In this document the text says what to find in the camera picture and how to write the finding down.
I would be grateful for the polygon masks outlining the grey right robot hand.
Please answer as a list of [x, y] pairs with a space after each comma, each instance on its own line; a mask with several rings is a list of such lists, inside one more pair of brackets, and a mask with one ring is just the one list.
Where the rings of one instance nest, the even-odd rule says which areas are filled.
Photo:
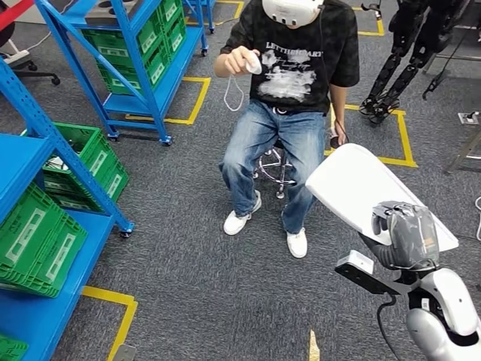
[[439, 267], [439, 242], [431, 212], [420, 205], [382, 202], [372, 209], [375, 235], [387, 231], [391, 245], [372, 242], [369, 248], [389, 269], [424, 272]]

